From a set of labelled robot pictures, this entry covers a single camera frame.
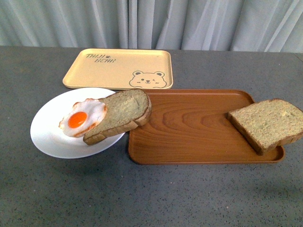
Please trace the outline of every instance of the beige tray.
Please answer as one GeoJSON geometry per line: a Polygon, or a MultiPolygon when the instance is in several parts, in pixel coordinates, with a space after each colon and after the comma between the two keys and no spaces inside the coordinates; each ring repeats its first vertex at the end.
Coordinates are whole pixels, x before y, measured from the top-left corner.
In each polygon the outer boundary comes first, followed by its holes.
{"type": "Polygon", "coordinates": [[[130,131],[128,153],[138,164],[276,163],[283,147],[258,156],[226,119],[254,103],[238,90],[150,90],[151,119],[130,131]]]}
{"type": "Polygon", "coordinates": [[[173,84],[170,53],[161,50],[86,49],[63,78],[69,88],[167,89],[173,84]]]}

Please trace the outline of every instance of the wood grain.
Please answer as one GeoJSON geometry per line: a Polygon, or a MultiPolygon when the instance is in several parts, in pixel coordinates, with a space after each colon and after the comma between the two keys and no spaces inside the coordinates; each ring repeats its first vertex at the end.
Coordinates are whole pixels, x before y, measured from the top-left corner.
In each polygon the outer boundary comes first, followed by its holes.
{"type": "Polygon", "coordinates": [[[254,103],[238,90],[146,90],[150,121],[130,131],[128,152],[138,164],[275,163],[277,147],[258,156],[226,119],[230,110],[254,103]]]}

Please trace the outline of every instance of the white plate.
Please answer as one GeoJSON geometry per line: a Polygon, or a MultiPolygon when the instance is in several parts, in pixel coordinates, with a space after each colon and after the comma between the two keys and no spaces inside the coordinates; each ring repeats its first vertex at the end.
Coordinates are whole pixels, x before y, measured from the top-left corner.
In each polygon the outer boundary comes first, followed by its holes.
{"type": "Polygon", "coordinates": [[[34,145],[42,152],[59,158],[80,158],[97,154],[113,144],[123,135],[119,134],[95,145],[87,145],[83,137],[72,138],[63,134],[58,127],[62,118],[68,114],[74,103],[86,98],[103,98],[115,93],[114,91],[89,87],[63,93],[46,103],[35,115],[30,128],[34,145]]]}

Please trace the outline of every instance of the toast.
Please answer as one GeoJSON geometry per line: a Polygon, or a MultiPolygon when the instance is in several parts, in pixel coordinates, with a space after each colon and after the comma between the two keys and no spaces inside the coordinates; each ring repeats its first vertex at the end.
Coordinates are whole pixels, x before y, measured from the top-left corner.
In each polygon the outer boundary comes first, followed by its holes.
{"type": "Polygon", "coordinates": [[[229,111],[227,119],[261,156],[303,137],[302,110],[282,99],[229,111]]]}
{"type": "Polygon", "coordinates": [[[83,141],[88,145],[144,125],[152,113],[148,95],[138,88],[119,91],[99,101],[105,103],[107,114],[103,121],[84,135],[83,141]]]}

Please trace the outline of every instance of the bread crust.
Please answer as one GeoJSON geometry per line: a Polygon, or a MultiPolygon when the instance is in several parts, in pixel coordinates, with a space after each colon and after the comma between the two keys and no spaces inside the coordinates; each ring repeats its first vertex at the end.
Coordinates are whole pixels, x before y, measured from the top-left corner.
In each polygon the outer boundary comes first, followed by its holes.
{"type": "Polygon", "coordinates": [[[104,131],[99,131],[98,133],[95,133],[94,135],[91,135],[89,137],[86,137],[84,135],[83,141],[88,145],[93,145],[98,142],[101,142],[102,140],[104,140],[108,137],[130,131],[132,129],[137,128],[138,126],[142,126],[142,125],[146,124],[149,121],[151,113],[152,113],[152,103],[151,103],[151,100],[148,97],[148,95],[146,93],[145,93],[145,95],[148,98],[148,105],[146,106],[145,111],[143,112],[143,114],[141,116],[139,116],[138,118],[132,119],[130,122],[128,122],[124,125],[110,128],[110,129],[107,129],[104,131]]]}
{"type": "MultiPolygon", "coordinates": [[[[282,99],[274,98],[274,99],[271,99],[271,100],[268,100],[268,101],[273,102],[273,101],[277,101],[277,100],[282,100],[282,99]]],[[[303,137],[303,130],[302,130],[300,133],[298,133],[296,135],[287,136],[287,137],[285,137],[285,138],[283,138],[283,139],[281,139],[277,142],[274,142],[274,143],[270,144],[267,148],[265,148],[258,141],[254,140],[251,137],[251,135],[246,131],[246,129],[237,121],[237,119],[233,117],[232,113],[234,111],[230,111],[230,112],[227,113],[227,119],[244,136],[244,138],[247,140],[247,142],[254,148],[256,153],[260,156],[264,155],[268,151],[271,151],[271,150],[275,149],[277,146],[282,146],[282,145],[285,145],[285,144],[290,144],[290,143],[296,142],[297,140],[299,140],[303,137]]]]}

